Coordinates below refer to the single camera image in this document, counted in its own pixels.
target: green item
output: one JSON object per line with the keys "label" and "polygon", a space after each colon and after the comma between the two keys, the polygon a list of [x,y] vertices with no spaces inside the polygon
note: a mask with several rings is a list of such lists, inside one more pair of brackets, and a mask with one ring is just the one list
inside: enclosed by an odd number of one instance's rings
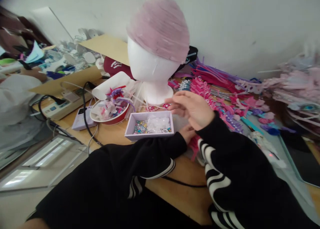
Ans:
{"label": "green item", "polygon": [[0,65],[7,65],[7,64],[11,64],[13,62],[16,62],[15,59],[11,59],[11,58],[5,58],[0,60]]}

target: red bowl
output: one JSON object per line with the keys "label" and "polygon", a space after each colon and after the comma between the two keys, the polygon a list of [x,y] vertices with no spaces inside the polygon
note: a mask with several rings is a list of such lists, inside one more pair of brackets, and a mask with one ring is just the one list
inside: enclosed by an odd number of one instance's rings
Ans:
{"label": "red bowl", "polygon": [[[100,101],[97,101],[97,102],[93,105],[93,107],[95,107],[99,102],[100,102]],[[120,122],[122,122],[122,121],[124,120],[124,118],[126,117],[126,114],[127,114],[127,112],[128,112],[129,106],[130,106],[130,104],[127,105],[127,107],[124,109],[124,111],[123,111],[120,115],[118,115],[118,116],[116,116],[116,117],[114,117],[114,118],[111,118],[111,119],[109,119],[109,120],[106,120],[106,121],[99,121],[99,120],[97,120],[96,117],[95,117],[95,115],[92,114],[91,111],[90,111],[90,118],[91,118],[91,120],[93,120],[93,121],[95,121],[95,122],[102,123],[102,124],[106,124],[106,125],[116,125],[116,124],[118,124],[118,123],[120,123]]]}

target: phone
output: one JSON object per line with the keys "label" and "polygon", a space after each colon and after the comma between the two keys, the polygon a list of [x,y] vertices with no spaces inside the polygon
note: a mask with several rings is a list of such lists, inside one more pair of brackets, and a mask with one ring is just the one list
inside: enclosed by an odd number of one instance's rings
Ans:
{"label": "phone", "polygon": [[[98,123],[94,122],[91,118],[90,118],[90,110],[91,110],[92,106],[88,106],[86,107],[86,121],[88,124],[88,127],[94,127],[96,126]],[[84,117],[83,117],[83,112],[84,109],[80,108],[78,110],[78,113],[76,115],[76,118],[74,119],[73,125],[72,125],[72,129],[75,131],[81,131],[84,130],[86,128],[86,124],[84,123]]]}
{"label": "phone", "polygon": [[281,131],[282,143],[297,177],[320,187],[320,165],[304,139],[294,133]]}

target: wooden table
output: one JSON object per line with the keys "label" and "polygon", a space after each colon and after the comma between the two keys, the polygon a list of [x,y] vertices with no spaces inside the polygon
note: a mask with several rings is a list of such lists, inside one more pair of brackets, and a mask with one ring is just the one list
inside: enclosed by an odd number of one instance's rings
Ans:
{"label": "wooden table", "polygon": [[[52,103],[52,101],[53,100],[49,98],[42,102],[42,106],[45,107],[46,105]],[[71,128],[77,111],[78,110],[73,111],[55,123],[58,124],[62,129],[66,130],[69,134],[76,137],[79,141],[87,145],[91,138],[87,130],[74,131]],[[127,121],[113,126],[100,124],[99,130],[95,137],[104,145],[128,145],[131,144],[131,142],[124,137],[126,127]],[[90,130],[92,133],[94,133],[96,127],[92,127]],[[307,144],[320,163],[320,153],[316,150],[315,146],[311,142],[307,142]],[[99,145],[92,140],[90,149],[96,150],[98,148]],[[191,162],[190,159],[185,156],[180,156],[175,161],[176,167],[168,175],[169,177],[192,185],[206,185],[206,177],[203,167],[197,163]],[[212,204],[212,199],[207,188],[190,188],[162,178],[147,180],[146,187],[164,199],[166,202],[177,208],[179,211],[198,222],[200,225],[211,224],[208,214],[208,207],[210,204]],[[308,184],[307,188],[311,194],[317,213],[320,216],[320,189]]]}

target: striped sleeve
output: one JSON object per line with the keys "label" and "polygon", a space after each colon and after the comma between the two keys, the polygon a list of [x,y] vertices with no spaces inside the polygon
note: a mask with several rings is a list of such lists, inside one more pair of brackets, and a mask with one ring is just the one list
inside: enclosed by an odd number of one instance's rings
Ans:
{"label": "striped sleeve", "polygon": [[170,138],[148,138],[133,145],[106,145],[117,186],[128,199],[140,195],[146,180],[163,177],[176,166],[175,158],[187,150],[179,132]]}
{"label": "striped sleeve", "polygon": [[261,150],[246,136],[229,131],[217,112],[196,133],[214,228],[319,228]]}
{"label": "striped sleeve", "polygon": [[213,201],[213,204],[209,207],[209,215],[212,223],[219,228],[244,229],[244,227],[238,221],[235,213],[227,210],[223,203],[217,202],[217,194],[219,194],[219,189],[221,190],[228,187],[231,184],[231,180],[218,171],[213,165],[211,153],[213,153],[215,149],[205,143],[201,138],[198,140],[198,147],[201,151],[202,157],[205,160],[207,187]]}

